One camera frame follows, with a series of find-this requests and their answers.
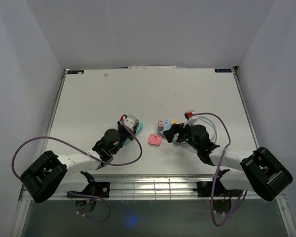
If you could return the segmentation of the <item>light blue round power strip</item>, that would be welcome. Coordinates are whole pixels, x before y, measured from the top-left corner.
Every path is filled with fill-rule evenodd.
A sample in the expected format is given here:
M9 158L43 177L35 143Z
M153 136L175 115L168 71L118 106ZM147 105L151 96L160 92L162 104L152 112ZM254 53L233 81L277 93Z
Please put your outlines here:
M171 119L164 119L164 130L163 131L169 130L171 128L171 126L172 126Z

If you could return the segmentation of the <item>pink socket adapter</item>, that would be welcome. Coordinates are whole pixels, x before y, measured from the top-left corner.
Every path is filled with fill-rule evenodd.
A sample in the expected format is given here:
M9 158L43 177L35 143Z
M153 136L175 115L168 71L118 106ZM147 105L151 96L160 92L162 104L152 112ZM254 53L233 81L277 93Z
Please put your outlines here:
M162 142L162 136L158 134L150 134L148 137L148 144L152 146L160 146Z

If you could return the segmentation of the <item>teal triangular power strip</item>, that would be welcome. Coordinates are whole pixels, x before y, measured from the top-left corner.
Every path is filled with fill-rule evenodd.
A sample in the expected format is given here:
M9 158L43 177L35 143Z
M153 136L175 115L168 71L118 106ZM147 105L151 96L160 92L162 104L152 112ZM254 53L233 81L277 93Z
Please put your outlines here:
M137 135L142 129L143 129L143 123L142 122L139 122L138 126L137 126L137 129L136 129L136 132L135 132L135 135ZM130 139L127 139L125 142L124 142L124 145L127 145L128 143L130 143L131 140Z

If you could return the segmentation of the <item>brown two-tone plug adapter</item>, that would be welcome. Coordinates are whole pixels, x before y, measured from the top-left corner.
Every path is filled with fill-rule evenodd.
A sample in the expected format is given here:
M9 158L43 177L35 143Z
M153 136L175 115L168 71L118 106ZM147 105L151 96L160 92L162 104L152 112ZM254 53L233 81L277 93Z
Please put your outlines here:
M158 121L158 126L157 126L158 130L163 131L164 130L164 120L161 119Z

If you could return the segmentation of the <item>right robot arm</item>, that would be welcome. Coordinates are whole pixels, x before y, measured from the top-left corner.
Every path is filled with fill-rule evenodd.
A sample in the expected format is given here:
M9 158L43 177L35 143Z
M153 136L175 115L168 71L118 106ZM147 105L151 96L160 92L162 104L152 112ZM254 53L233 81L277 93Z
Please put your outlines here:
M222 149L210 140L206 128L198 124L173 124L163 135L168 143L185 142L192 146L204 164L224 167L212 181L215 196L250 191L272 201L293 181L291 173L265 147L255 151Z

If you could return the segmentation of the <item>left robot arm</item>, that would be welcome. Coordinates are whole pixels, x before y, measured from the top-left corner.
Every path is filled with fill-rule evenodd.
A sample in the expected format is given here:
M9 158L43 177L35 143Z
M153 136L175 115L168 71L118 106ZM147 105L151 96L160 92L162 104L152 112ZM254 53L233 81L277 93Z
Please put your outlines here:
M118 128L111 128L87 152L71 155L57 155L44 152L27 168L20 180L36 203L49 199L55 193L66 192L68 197L75 193L83 197L96 195L97 184L89 170L101 169L113 161L113 155L132 140L139 126L138 122L119 121Z

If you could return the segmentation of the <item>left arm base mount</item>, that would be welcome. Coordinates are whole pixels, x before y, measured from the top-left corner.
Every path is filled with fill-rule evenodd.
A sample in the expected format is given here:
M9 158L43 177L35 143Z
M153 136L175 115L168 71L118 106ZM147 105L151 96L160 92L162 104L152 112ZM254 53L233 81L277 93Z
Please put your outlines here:
M90 183L83 191L70 191L66 194L66 197L74 198L84 196L97 196L101 198L108 198L110 196L110 186L110 182Z

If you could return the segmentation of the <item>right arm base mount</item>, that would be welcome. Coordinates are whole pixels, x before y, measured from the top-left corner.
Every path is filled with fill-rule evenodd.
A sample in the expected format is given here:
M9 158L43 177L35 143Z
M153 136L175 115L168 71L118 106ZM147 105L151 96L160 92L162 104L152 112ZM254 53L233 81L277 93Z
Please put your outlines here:
M198 197L210 197L212 192L212 181L199 181L196 182L196 188L192 190L197 192ZM216 182L214 189L214 197L237 197L241 193L240 190L237 189L226 189L220 181Z

